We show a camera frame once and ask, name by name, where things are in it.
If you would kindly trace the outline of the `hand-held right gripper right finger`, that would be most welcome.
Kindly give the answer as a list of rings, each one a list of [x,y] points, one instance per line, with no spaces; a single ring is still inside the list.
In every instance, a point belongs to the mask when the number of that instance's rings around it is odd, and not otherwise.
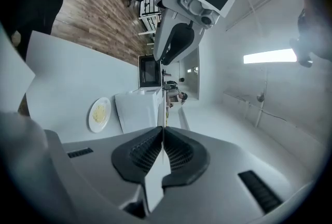
[[[296,189],[280,171],[241,147],[166,128],[168,153],[190,154],[163,179],[156,223],[282,223],[303,202],[311,184]]]

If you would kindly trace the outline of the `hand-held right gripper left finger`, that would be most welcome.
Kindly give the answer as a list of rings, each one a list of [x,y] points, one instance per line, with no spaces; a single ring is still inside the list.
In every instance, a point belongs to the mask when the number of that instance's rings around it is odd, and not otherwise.
[[[76,222],[148,222],[144,178],[131,156],[161,146],[162,129],[147,128],[92,141],[62,144],[47,130],[50,155]]]

